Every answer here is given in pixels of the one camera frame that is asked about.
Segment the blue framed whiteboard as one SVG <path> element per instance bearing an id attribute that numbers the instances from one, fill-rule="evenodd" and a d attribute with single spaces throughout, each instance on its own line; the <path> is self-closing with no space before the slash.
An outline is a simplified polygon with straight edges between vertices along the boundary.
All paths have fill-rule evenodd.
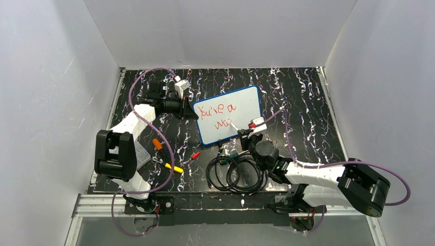
<path id="1" fill-rule="evenodd" d="M 253 119 L 262 116 L 258 86 L 248 86 L 199 100 L 192 105 L 199 116 L 196 121 L 201 143 L 214 144 L 237 135 L 230 125 L 245 129 Z"/>

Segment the red marker cap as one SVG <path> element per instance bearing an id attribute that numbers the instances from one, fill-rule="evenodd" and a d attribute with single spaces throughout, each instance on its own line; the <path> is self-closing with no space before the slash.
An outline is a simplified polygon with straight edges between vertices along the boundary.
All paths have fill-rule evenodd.
<path id="1" fill-rule="evenodd" d="M 191 159 L 192 159 L 192 160 L 195 160 L 195 159 L 197 159 L 199 156 L 200 156 L 200 152 L 196 152 L 196 153 L 194 153 L 194 154 L 191 156 Z"/>

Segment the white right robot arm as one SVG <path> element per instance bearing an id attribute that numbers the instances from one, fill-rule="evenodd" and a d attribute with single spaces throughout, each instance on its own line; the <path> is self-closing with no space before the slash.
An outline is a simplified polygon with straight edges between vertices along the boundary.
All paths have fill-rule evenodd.
<path id="1" fill-rule="evenodd" d="M 370 166 L 357 161 L 333 167 L 297 163 L 280 155 L 262 134 L 238 130 L 238 136 L 242 149 L 249 151 L 260 170 L 277 183 L 291 185 L 292 206 L 298 209 L 344 206 L 367 216 L 382 216 L 390 181 Z"/>

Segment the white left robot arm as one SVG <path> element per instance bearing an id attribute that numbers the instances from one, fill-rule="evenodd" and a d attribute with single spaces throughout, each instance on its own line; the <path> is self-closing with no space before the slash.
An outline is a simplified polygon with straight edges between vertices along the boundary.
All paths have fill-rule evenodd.
<path id="1" fill-rule="evenodd" d="M 198 119 L 189 104 L 185 90 L 190 82 L 183 79 L 170 92 L 164 82 L 152 81 L 148 92 L 118 125 L 100 130 L 96 135 L 94 170 L 117 183 L 127 197 L 148 199 L 151 185 L 137 172 L 135 141 L 161 114 L 173 114 L 180 120 Z"/>

